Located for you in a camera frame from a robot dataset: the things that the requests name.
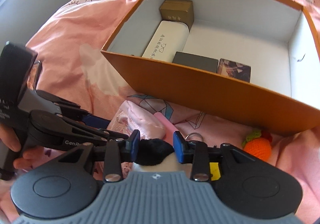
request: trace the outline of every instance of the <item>gold box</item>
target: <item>gold box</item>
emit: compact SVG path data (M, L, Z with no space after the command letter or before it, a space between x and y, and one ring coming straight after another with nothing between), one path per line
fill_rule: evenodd
M162 20L185 23L189 31L195 20L190 0L165 0L160 6Z

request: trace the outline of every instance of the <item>metal ring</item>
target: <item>metal ring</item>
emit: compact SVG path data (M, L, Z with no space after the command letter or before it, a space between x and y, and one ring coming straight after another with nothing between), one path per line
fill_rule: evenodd
M202 137L202 135L200 135L200 134L197 133L197 132L188 134L188 135L186 136L186 141L189 141L188 138L189 138L190 136L193 136L193 135L196 135L196 136L200 137L201 142L203 142L203 137Z

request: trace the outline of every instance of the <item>pink blanket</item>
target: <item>pink blanket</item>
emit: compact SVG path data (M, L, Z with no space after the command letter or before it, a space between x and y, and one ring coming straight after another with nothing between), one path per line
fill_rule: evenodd
M130 100L151 113L161 111L185 136L199 132L209 146L229 142L241 147L250 127L136 93L102 56L103 44L137 1L72 0L61 7L27 44L43 61L38 88L109 119ZM295 1L308 8L320 33L320 0ZM297 216L313 223L320 217L320 128L289 138L274 136L272 146L270 163L303 187ZM11 221L17 217L8 193L0 207Z

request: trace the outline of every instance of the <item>orange knitted toy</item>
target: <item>orange knitted toy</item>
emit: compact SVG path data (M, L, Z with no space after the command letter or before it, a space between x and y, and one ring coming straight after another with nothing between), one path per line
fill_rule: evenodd
M267 162L272 152L271 141L272 137L270 133L254 130L243 143L244 151Z

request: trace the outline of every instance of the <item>human hand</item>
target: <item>human hand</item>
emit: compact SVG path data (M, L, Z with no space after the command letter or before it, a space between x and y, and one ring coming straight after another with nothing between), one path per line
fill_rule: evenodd
M3 124L0 124L0 140L14 152L21 150L21 144L14 130ZM35 161L40 159L40 157L43 155L43 152L44 148L40 146L36 146L24 151L21 158L14 160L14 168L26 169L31 167Z

